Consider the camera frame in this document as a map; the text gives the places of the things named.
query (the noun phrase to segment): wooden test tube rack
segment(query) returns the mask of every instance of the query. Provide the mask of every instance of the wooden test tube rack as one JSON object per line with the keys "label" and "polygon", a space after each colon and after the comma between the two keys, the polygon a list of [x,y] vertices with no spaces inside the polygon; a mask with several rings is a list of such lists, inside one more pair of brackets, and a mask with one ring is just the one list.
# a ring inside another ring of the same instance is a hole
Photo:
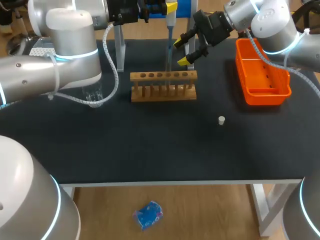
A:
{"label": "wooden test tube rack", "polygon": [[132,102],[164,102],[196,100],[197,71],[131,72]]}

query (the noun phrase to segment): wooden floor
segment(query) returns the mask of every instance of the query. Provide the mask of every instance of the wooden floor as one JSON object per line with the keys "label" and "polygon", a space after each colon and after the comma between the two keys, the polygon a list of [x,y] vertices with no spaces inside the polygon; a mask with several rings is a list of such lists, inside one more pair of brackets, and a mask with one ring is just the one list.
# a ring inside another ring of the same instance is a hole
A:
{"label": "wooden floor", "polygon": [[[199,0],[199,9],[222,11],[226,0]],[[300,6],[292,1],[291,10]],[[186,19],[178,19],[174,38],[185,31]],[[163,39],[167,37],[163,19],[151,19],[123,27],[126,39]],[[97,31],[100,39],[103,31]],[[0,36],[0,56],[11,36]],[[163,208],[158,224],[142,232],[132,214],[149,201]],[[78,188],[75,202],[79,208],[80,240],[260,240],[257,217],[246,185],[144,186]],[[281,228],[270,240],[284,240]]]}

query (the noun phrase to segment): black table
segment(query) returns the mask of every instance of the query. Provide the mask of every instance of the black table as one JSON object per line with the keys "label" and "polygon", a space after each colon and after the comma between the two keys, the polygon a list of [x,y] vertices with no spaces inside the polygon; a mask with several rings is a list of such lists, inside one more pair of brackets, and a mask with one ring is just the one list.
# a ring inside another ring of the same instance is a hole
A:
{"label": "black table", "polygon": [[[24,145],[61,184],[298,180],[320,167],[316,94],[292,75],[292,96],[282,106],[248,106],[234,39],[195,63],[197,100],[131,103],[130,72],[163,71],[166,44],[127,40],[119,90],[102,107],[24,100],[0,111],[0,135]],[[114,42],[108,47],[115,61]],[[114,77],[101,43],[99,53],[107,96]],[[183,54],[175,50],[173,62]],[[68,93],[82,96],[80,89]]]}

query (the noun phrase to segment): orange plastic tray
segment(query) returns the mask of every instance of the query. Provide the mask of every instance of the orange plastic tray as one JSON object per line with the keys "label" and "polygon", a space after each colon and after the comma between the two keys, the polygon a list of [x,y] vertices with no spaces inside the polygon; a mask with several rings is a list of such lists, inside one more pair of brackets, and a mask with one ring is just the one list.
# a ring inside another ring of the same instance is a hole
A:
{"label": "orange plastic tray", "polygon": [[[268,59],[259,42],[256,39],[254,42]],[[235,61],[247,104],[281,105],[291,95],[289,72],[264,63],[251,45],[250,39],[241,38],[236,41]]]}

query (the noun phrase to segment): cable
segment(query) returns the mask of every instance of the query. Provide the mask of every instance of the cable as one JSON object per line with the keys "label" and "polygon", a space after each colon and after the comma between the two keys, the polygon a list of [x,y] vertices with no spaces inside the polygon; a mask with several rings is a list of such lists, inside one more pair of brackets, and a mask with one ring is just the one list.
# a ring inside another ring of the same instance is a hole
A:
{"label": "cable", "polygon": [[260,50],[258,49],[254,39],[252,38],[252,36],[250,35],[250,32],[248,29],[245,30],[246,35],[248,36],[248,38],[250,39],[250,42],[255,50],[255,52],[259,55],[259,57],[262,59],[262,61],[264,61],[266,64],[272,66],[272,67],[276,67],[278,69],[284,69],[287,70],[290,73],[293,73],[295,75],[298,75],[300,78],[302,78],[307,84],[310,85],[310,87],[314,90],[314,92],[317,94],[317,96],[320,98],[320,91],[319,89],[316,87],[316,85],[309,79],[307,78],[305,75],[303,75],[301,72],[294,70],[290,67],[284,67],[278,64],[274,64],[272,62],[270,62],[269,60],[267,60],[262,53],[260,52]]}
{"label": "cable", "polygon": [[112,69],[113,75],[114,75],[114,88],[113,88],[112,92],[109,94],[109,96],[107,96],[106,98],[104,98],[104,99],[102,99],[100,101],[85,101],[85,100],[76,98],[74,96],[69,96],[67,94],[60,93],[60,92],[57,92],[55,94],[56,96],[61,97],[61,98],[65,98],[65,99],[69,99],[69,100],[77,102],[79,104],[92,106],[92,105],[102,105],[106,101],[110,100],[116,94],[116,92],[118,90],[118,86],[119,86],[119,76],[118,76],[118,72],[117,72],[116,66],[115,66],[114,62],[112,61],[112,59],[111,59],[111,56],[109,54],[108,47],[107,47],[107,36],[108,36],[109,31],[113,27],[114,27],[114,25],[110,24],[106,28],[106,30],[104,32],[104,35],[103,35],[103,39],[102,39],[102,44],[103,44],[103,49],[104,49],[104,52],[105,52],[105,56],[106,56],[106,58],[108,59],[108,61],[110,63],[110,66],[111,66],[111,69]]}
{"label": "cable", "polygon": [[0,8],[3,9],[6,12],[11,11],[11,9],[6,9],[5,6],[2,4],[2,2],[0,1]]}
{"label": "cable", "polygon": [[14,102],[7,103],[5,105],[0,105],[0,110],[5,109],[5,108],[7,108],[7,107],[9,107],[9,106],[11,106],[13,104],[18,103],[18,102],[20,102],[20,101],[14,101]]}

